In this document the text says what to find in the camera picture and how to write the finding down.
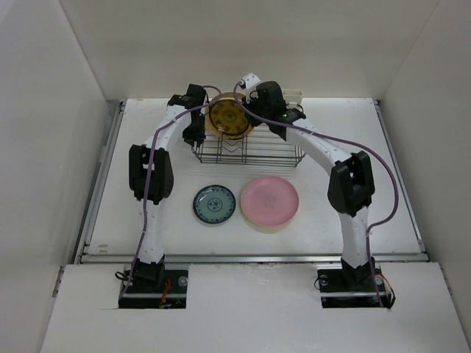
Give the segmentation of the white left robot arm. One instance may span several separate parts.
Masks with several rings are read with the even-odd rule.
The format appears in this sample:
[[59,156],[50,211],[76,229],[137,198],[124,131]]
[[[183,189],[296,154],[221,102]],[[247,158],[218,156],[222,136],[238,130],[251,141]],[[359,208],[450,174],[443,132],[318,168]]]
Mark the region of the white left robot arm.
[[144,225],[128,275],[128,285],[141,284],[151,292],[164,285],[163,205],[174,187],[170,150],[178,141],[191,147],[204,142],[202,110],[208,102],[206,89],[190,84],[185,94],[175,94],[170,98],[166,114],[151,138],[130,147],[130,189],[142,203]]

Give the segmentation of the small teal patterned plate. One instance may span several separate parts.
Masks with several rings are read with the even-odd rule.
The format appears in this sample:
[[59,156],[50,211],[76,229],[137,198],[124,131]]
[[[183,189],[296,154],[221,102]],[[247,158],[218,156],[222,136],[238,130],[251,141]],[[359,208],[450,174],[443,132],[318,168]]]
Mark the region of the small teal patterned plate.
[[233,192],[223,185],[208,185],[199,190],[193,200],[195,216],[205,224],[221,224],[236,210]]

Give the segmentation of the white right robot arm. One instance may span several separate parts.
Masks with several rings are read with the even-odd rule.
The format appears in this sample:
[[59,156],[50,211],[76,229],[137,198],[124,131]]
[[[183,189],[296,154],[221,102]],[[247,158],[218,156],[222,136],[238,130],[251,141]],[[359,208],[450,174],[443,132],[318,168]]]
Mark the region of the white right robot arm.
[[296,125],[306,119],[305,113],[288,106],[275,81],[262,82],[250,74],[242,82],[242,106],[249,123],[265,123],[272,133],[302,149],[329,177],[327,199],[339,214],[343,240],[339,290],[371,291],[374,260],[367,250],[366,228],[375,185],[369,155],[364,151],[350,154],[314,131]]

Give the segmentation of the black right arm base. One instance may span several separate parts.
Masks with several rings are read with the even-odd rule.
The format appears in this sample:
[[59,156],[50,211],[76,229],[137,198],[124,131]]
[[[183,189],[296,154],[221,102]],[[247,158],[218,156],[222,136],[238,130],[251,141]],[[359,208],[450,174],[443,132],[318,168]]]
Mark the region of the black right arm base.
[[386,308],[396,302],[395,292],[374,265],[372,275],[368,264],[352,269],[347,265],[324,265],[317,268],[314,287],[319,291],[323,309]]

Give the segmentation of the black wire dish rack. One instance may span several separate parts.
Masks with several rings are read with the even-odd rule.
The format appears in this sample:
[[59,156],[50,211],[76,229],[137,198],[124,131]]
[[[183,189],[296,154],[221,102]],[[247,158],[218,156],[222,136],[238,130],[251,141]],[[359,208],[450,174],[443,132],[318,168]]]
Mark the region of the black wire dish rack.
[[242,109],[226,100],[205,113],[206,139],[191,151],[201,163],[296,167],[305,154],[272,134],[265,125],[249,125]]

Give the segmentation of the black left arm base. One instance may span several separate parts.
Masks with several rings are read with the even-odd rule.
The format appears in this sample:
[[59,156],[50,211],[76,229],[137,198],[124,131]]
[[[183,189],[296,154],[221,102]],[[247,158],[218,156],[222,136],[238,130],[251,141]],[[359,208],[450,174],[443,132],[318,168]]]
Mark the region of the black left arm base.
[[166,268],[165,264],[137,262],[133,268],[117,271],[121,281],[120,309],[185,309],[188,290],[187,268]]

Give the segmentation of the pink plate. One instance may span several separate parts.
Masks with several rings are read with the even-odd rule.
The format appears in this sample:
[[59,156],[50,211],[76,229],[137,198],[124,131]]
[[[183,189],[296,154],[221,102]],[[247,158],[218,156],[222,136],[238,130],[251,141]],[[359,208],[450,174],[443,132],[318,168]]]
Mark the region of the pink plate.
[[261,176],[248,182],[240,197],[245,218],[260,227],[280,227],[297,213],[300,198],[296,188],[278,176]]

